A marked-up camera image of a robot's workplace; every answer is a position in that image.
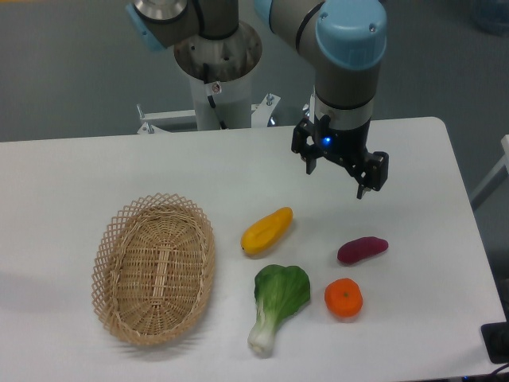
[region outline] metal screw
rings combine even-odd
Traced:
[[[137,104],[136,108],[138,109],[138,114],[140,115],[140,121],[142,121],[143,119],[145,119],[145,114],[142,111],[142,105]]]
[[[307,103],[302,107],[302,114],[304,117],[309,119],[310,111],[309,111],[309,105]]]
[[[274,101],[274,94],[269,93],[267,94],[267,106],[272,106],[272,101]]]

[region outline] metal bracket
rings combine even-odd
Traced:
[[[505,155],[493,166],[470,194],[470,205],[476,211],[502,184],[509,173],[509,135],[502,138]]]
[[[251,105],[251,127],[267,127],[270,125],[270,118],[278,105],[281,97],[274,94],[267,94],[260,104]],[[142,111],[140,104],[136,105],[142,127],[137,134],[156,134],[183,131],[183,125],[196,122],[194,110],[167,111],[162,113],[147,113]]]

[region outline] toy fruit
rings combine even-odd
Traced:
[[[293,219],[290,207],[283,207],[251,225],[240,240],[248,255],[257,255],[274,245],[288,229]]]
[[[356,282],[339,279],[325,288],[325,304],[338,318],[351,318],[363,307],[363,296]]]
[[[378,237],[361,237],[350,241],[337,252],[337,259],[341,263],[352,265],[360,260],[378,255],[389,248],[388,242]]]

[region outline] white vegetable stem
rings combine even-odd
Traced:
[[[272,353],[274,347],[276,330],[276,320],[266,316],[263,311],[263,300],[258,302],[256,323],[249,333],[247,343],[257,355],[268,357]]]

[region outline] toy vegetable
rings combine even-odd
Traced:
[[[240,240],[248,255],[257,255],[274,245],[288,229],[293,219],[290,207],[283,207],[251,225]]]
[[[256,323],[247,343],[259,356],[268,357],[278,327],[311,299],[308,275],[296,266],[268,265],[254,278]]]

